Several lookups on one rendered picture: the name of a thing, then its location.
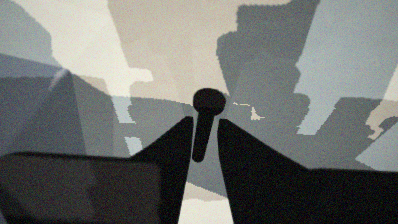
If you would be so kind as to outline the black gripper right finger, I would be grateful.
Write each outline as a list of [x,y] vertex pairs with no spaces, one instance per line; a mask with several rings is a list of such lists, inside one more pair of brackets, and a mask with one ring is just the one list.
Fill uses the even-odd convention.
[[234,224],[323,224],[336,211],[398,212],[398,172],[307,169],[228,119],[218,153]]

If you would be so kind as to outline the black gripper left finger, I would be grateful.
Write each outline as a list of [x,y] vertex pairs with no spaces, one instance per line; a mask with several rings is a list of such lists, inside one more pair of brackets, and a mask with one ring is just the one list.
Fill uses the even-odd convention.
[[32,151],[2,156],[0,210],[7,224],[178,224],[193,127],[186,116],[129,158]]

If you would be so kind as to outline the black headed pin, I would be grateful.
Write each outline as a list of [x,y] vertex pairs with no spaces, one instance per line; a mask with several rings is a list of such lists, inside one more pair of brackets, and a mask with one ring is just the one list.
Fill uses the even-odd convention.
[[214,117],[225,107],[225,96],[213,88],[202,88],[193,96],[193,107],[198,112],[192,159],[200,163],[204,160]]

